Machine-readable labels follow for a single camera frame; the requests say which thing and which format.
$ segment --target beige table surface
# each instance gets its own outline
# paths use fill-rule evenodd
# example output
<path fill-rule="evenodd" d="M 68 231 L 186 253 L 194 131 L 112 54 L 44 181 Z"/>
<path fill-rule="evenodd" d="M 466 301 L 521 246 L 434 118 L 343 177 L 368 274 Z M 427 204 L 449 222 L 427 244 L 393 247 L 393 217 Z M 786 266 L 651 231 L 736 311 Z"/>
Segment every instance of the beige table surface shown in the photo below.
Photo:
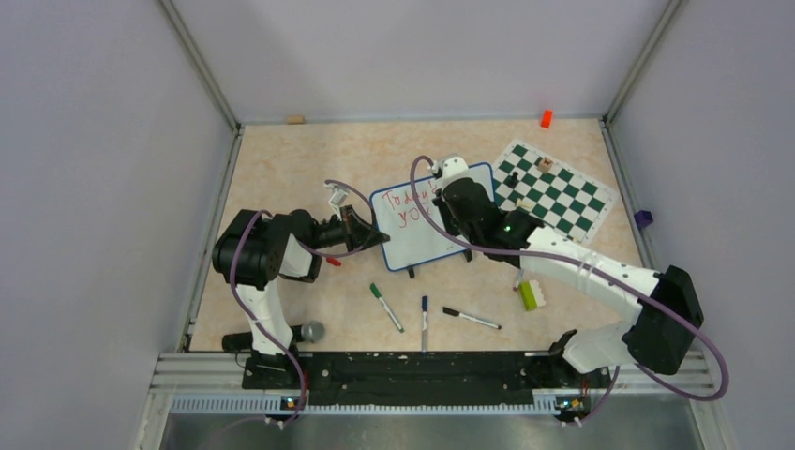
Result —
<path fill-rule="evenodd" d="M 456 152 L 470 164 L 492 163 L 513 139 L 617 188 L 595 119 L 556 119 L 550 129 L 539 127 L 536 120 L 256 126 L 246 128 L 220 230 L 242 208 L 272 213 L 303 208 L 317 219 L 329 218 L 326 178 L 350 183 L 369 196 L 408 181 L 417 155 L 439 158 Z M 426 166 L 420 166 L 419 176 L 428 174 Z M 368 219 L 361 201 L 352 204 Z M 589 247 L 640 264 L 621 202 Z M 190 345 L 193 351 L 220 350 L 223 335 L 249 329 L 223 277 L 210 272 Z M 416 278 L 409 279 L 405 272 L 387 271 L 381 248 L 374 247 L 344 259 L 341 267 L 324 262 L 313 284 L 284 279 L 278 283 L 289 324 L 318 320 L 326 327 L 321 342 L 302 344 L 311 350 L 418 351 L 422 295 L 429 296 L 431 351 L 540 350 L 567 330 L 598 328 L 619 320 L 612 310 L 574 289 L 533 274 L 525 278 L 541 282 L 547 305 L 525 312 L 512 289 L 516 272 L 483 255 L 476 254 L 469 263 L 455 255 L 417 267 Z M 381 289 L 405 333 L 398 332 L 373 297 L 371 282 Z M 444 315 L 442 306 L 482 316 L 501 324 L 502 330 Z"/>

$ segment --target checkerboard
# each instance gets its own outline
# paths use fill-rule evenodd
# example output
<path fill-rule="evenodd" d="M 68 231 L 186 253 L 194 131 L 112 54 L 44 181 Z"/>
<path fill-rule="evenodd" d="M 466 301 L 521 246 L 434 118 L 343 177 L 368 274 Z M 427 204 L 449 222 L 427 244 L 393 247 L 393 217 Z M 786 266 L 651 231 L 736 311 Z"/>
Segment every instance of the checkerboard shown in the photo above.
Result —
<path fill-rule="evenodd" d="M 541 173 L 538 163 L 552 159 L 552 168 Z M 517 200 L 526 199 L 534 207 L 532 214 L 541 218 L 575 241 L 587 244 L 605 221 L 619 199 L 612 187 L 594 180 L 570 165 L 522 141 L 513 141 L 493 164 L 494 202 L 511 211 Z M 516 187 L 504 181 L 517 173 Z"/>

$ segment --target red block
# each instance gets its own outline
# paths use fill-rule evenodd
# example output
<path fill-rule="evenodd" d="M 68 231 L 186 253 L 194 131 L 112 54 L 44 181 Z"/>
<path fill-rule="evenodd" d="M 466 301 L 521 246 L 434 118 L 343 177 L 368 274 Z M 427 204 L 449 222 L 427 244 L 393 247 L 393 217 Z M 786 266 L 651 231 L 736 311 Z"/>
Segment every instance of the red block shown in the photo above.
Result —
<path fill-rule="evenodd" d="M 552 124 L 552 110 L 544 111 L 544 117 L 541 119 L 541 127 L 549 128 Z"/>

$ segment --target purple block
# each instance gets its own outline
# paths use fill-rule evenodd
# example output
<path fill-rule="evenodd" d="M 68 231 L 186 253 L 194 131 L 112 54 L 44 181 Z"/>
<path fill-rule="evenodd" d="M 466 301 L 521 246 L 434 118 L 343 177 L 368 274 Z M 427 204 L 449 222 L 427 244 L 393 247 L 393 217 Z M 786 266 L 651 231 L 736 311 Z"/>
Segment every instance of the purple block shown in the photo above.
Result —
<path fill-rule="evenodd" d="M 652 222 L 654 222 L 654 217 L 652 217 L 651 212 L 640 210 L 635 213 L 635 223 L 637 224 L 637 228 L 639 230 L 643 230 L 649 225 L 652 225 Z"/>

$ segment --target green marker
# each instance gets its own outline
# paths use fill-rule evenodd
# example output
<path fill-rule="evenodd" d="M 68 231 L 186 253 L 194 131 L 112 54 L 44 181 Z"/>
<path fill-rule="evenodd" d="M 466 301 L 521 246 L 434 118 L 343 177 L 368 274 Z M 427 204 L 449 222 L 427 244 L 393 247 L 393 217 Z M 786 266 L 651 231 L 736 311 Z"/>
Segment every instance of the green marker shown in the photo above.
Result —
<path fill-rule="evenodd" d="M 386 300 L 384 300 L 383 297 L 381 297 L 381 293 L 378 291 L 378 288 L 375 286 L 375 283 L 370 283 L 370 290 L 373 292 L 373 295 L 375 295 L 375 298 L 381 301 L 383 308 L 386 309 L 386 313 L 389 314 L 389 318 L 392 319 L 392 323 L 395 324 L 397 330 L 400 333 L 403 333 L 403 326 L 400 325 L 400 322 L 398 322 L 398 318 L 395 317 L 395 313 L 392 312 L 392 309 L 389 307 L 389 305 L 386 304 Z"/>

